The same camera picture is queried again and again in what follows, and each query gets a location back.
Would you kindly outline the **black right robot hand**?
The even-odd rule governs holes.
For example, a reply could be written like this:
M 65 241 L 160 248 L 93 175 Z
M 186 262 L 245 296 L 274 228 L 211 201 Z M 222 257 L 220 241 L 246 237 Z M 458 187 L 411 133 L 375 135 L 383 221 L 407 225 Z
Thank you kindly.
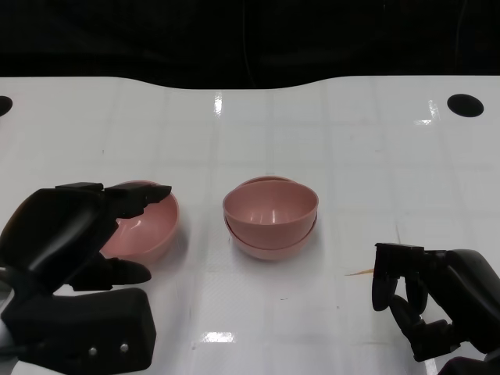
M 390 309 L 417 362 L 469 342 L 499 349 L 499 277 L 477 251 L 378 243 L 372 304 Z

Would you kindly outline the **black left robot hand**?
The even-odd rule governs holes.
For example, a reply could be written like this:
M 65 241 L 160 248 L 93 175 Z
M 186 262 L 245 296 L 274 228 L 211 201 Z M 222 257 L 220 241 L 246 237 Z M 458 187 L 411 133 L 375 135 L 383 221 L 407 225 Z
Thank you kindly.
M 1 233 L 1 281 L 15 295 L 51 295 L 64 284 L 76 291 L 107 291 L 151 278 L 136 262 L 107 259 L 101 249 L 132 219 L 170 195 L 148 182 L 112 187 L 79 182 L 42 188 L 13 213 Z

